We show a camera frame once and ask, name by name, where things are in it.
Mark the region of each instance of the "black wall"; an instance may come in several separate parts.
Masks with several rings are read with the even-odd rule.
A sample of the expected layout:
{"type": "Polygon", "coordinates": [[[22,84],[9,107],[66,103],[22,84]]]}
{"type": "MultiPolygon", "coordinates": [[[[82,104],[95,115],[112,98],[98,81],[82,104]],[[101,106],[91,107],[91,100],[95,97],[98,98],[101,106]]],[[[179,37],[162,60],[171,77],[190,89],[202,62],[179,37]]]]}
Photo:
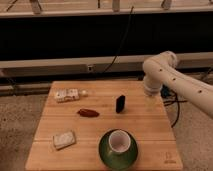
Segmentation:
{"type": "MultiPolygon", "coordinates": [[[[0,19],[0,60],[115,55],[128,15],[0,19]]],[[[213,51],[213,12],[132,15],[121,55],[213,51]]]]}

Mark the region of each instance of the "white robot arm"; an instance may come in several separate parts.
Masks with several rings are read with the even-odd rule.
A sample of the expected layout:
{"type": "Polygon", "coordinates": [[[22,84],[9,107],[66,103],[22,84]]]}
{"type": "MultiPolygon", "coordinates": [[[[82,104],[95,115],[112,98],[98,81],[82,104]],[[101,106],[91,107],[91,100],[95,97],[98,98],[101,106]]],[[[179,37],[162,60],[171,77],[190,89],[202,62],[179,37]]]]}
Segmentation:
{"type": "Polygon", "coordinates": [[[164,84],[213,119],[213,86],[176,71],[178,62],[177,56],[170,51],[145,60],[143,85],[146,94],[156,95],[164,84]]]}

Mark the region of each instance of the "white cup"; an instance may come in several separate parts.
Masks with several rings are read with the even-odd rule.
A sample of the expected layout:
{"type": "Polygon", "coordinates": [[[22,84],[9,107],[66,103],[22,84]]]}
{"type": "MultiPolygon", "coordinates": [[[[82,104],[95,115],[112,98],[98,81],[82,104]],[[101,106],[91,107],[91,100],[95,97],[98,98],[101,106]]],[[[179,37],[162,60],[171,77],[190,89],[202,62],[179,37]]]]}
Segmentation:
{"type": "Polygon", "coordinates": [[[117,154],[126,152],[131,145],[131,139],[123,130],[113,131],[109,136],[109,147],[117,154]]]}

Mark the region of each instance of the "black cable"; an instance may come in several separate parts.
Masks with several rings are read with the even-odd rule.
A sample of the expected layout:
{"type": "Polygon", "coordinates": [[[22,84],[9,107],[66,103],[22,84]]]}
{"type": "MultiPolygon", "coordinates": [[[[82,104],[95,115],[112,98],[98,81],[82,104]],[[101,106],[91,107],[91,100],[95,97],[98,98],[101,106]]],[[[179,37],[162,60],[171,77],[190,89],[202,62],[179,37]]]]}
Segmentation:
{"type": "Polygon", "coordinates": [[[131,24],[133,9],[134,9],[134,6],[132,6],[131,11],[129,13],[129,18],[128,18],[128,23],[127,23],[127,26],[126,26],[126,30],[124,32],[123,38],[121,39],[121,43],[120,43],[120,46],[119,46],[119,48],[118,48],[118,50],[117,50],[117,52],[115,54],[115,57],[112,60],[112,62],[106,67],[106,69],[102,72],[102,74],[105,73],[105,72],[107,72],[111,68],[111,66],[115,63],[115,60],[117,59],[118,55],[120,54],[120,52],[121,52],[121,50],[123,48],[124,43],[126,42],[126,38],[128,36],[129,29],[130,29],[130,24],[131,24]]]}
{"type": "Polygon", "coordinates": [[[177,103],[177,102],[186,103],[187,100],[178,100],[178,101],[176,101],[176,100],[168,100],[168,101],[164,101],[163,103],[164,103],[164,106],[170,106],[170,105],[172,105],[174,103],[177,103]]]}
{"type": "Polygon", "coordinates": [[[204,79],[212,72],[213,67],[209,68],[200,78],[201,81],[204,81],[204,79]]]}
{"type": "Polygon", "coordinates": [[[172,128],[177,124],[177,122],[178,122],[178,120],[180,118],[180,103],[179,103],[178,95],[177,94],[175,94],[175,101],[177,101],[177,116],[176,116],[175,121],[171,125],[172,128]]]}

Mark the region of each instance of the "speckled floor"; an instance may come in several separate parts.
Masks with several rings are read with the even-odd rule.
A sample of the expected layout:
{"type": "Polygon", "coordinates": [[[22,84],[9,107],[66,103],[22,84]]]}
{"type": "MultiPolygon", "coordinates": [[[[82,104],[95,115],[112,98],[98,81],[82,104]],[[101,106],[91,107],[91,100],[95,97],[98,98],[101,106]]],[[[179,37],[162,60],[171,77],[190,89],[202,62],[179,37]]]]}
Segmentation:
{"type": "MultiPolygon", "coordinates": [[[[0,98],[0,171],[24,171],[34,133],[47,95],[0,98]]],[[[167,107],[173,120],[176,106],[167,107]]],[[[213,120],[192,106],[181,104],[174,128],[184,171],[213,170],[213,120]]]]}

